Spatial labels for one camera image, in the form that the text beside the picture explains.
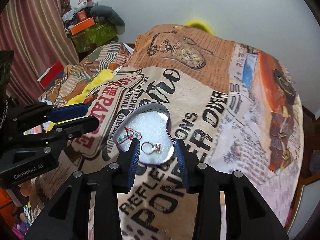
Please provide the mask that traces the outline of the purple heart-shaped tin box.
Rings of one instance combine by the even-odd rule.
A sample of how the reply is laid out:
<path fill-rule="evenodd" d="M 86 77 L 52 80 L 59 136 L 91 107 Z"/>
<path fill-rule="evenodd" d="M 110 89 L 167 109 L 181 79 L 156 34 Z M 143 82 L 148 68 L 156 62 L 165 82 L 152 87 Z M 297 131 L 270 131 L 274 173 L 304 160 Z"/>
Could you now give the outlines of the purple heart-shaped tin box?
<path fill-rule="evenodd" d="M 171 119 L 167 107 L 148 102 L 132 110 L 115 128 L 112 139 L 120 152 L 129 150 L 133 139 L 140 142 L 139 162 L 162 165 L 174 155 L 170 135 Z"/>

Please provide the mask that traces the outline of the yellow fleece blanket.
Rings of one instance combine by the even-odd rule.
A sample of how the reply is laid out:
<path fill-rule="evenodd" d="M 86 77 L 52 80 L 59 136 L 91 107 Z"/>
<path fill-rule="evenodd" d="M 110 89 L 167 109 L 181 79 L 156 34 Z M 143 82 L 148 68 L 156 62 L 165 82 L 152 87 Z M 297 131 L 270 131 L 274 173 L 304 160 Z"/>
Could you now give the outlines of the yellow fleece blanket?
<path fill-rule="evenodd" d="M 115 73 L 111 69 L 91 70 L 77 65 L 67 65 L 63 76 L 40 97 L 40 102 L 56 107 L 84 103 L 89 93 L 100 84 L 112 80 Z"/>

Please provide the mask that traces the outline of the red white box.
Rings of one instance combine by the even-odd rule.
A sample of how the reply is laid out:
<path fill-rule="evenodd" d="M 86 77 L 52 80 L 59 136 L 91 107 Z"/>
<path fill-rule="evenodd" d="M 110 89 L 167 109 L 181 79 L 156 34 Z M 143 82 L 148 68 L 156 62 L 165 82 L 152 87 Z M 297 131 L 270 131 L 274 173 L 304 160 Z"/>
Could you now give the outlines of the red white box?
<path fill-rule="evenodd" d="M 56 61 L 38 78 L 38 83 L 45 89 L 52 87 L 57 79 L 63 78 L 64 68 L 60 61 Z"/>

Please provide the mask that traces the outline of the striped red curtain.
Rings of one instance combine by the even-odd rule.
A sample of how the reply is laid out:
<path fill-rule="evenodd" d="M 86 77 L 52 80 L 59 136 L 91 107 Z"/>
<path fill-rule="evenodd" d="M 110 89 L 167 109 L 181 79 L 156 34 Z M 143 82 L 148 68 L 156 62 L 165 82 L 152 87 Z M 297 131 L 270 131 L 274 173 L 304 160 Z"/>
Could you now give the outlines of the striped red curtain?
<path fill-rule="evenodd" d="M 37 101 L 38 78 L 55 62 L 78 63 L 62 21 L 69 9 L 70 0 L 10 0 L 1 12 L 1 50 L 14 51 L 7 91 L 20 103 Z"/>

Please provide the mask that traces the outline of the green patterned storage box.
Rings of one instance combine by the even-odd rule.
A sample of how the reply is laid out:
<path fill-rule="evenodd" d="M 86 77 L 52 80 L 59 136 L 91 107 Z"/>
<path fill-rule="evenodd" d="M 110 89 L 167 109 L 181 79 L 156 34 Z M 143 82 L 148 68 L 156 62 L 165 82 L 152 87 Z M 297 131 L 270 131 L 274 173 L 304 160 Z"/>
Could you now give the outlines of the green patterned storage box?
<path fill-rule="evenodd" d="M 106 44 L 115 37 L 117 37 L 117 32 L 113 25 L 108 23 L 101 24 L 98 22 L 77 34 L 72 35 L 71 40 L 73 41 L 76 50 L 79 53 L 84 53 Z"/>

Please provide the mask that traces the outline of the newspaper print bed blanket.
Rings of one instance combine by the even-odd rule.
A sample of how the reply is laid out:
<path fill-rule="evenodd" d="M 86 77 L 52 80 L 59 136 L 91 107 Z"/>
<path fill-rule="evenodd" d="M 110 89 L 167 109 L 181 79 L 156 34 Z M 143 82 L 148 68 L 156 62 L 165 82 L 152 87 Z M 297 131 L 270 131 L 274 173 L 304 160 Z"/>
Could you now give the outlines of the newspaper print bed blanket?
<path fill-rule="evenodd" d="M 35 213 L 76 169 L 91 173 L 114 162 L 115 128 L 136 107 L 157 102 L 169 110 L 172 139 L 217 171 L 241 171 L 285 224 L 302 166 L 303 111 L 277 59 L 196 28 L 157 25 L 134 49 L 101 46 L 77 66 L 115 76 L 84 101 L 98 129 L 75 139 L 58 168 L 33 181 Z"/>

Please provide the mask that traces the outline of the orange box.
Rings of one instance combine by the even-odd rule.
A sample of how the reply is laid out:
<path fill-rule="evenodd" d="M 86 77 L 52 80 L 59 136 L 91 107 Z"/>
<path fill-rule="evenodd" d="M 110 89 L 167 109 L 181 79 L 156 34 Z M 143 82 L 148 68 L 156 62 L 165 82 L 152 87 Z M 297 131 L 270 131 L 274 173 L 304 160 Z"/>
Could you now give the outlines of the orange box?
<path fill-rule="evenodd" d="M 70 28 L 70 32 L 72 35 L 75 35 L 83 30 L 85 30 L 86 28 L 89 28 L 91 26 L 95 25 L 95 21 L 93 18 L 87 18 L 86 20 L 72 26 Z"/>

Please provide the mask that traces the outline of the grey plush pillow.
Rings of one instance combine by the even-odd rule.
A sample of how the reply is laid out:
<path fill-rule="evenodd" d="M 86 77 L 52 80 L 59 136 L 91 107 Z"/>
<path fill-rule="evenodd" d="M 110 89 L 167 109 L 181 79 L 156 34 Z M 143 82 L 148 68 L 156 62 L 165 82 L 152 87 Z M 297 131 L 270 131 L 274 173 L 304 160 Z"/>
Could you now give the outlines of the grey plush pillow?
<path fill-rule="evenodd" d="M 102 22 L 110 22 L 114 25 L 117 34 L 123 35 L 125 32 L 124 20 L 114 11 L 112 7 L 106 5 L 96 5 L 91 7 L 89 15 L 92 18 L 98 18 Z"/>

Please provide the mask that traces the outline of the yellow round cushion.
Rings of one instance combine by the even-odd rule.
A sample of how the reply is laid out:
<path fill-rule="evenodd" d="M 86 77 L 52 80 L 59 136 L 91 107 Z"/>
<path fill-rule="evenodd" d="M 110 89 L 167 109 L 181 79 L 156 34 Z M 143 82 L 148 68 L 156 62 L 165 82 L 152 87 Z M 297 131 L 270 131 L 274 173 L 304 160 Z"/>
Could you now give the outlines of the yellow round cushion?
<path fill-rule="evenodd" d="M 187 23 L 184 24 L 185 26 L 192 27 L 192 28 L 197 28 L 202 31 L 205 31 L 211 35 L 215 35 L 215 31 L 213 28 L 207 23 L 202 20 L 189 20 Z"/>

